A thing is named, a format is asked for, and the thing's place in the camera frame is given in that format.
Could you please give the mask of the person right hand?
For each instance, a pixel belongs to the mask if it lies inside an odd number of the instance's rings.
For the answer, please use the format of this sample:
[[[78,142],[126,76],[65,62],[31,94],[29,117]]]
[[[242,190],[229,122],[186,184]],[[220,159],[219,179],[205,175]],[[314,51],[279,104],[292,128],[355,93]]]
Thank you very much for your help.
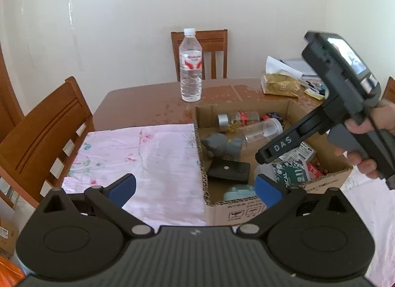
[[[371,117],[378,129],[388,130],[394,134],[394,103],[383,100],[378,103],[378,106],[370,111]],[[370,120],[366,119],[361,125],[358,125],[352,118],[345,121],[345,126],[351,133],[364,134],[374,130]],[[347,153],[347,160],[353,166],[356,166],[360,173],[364,174],[370,179],[379,177],[377,170],[377,163],[372,159],[363,160],[361,155],[357,152],[347,151],[343,148],[336,147],[335,155],[340,156]]]

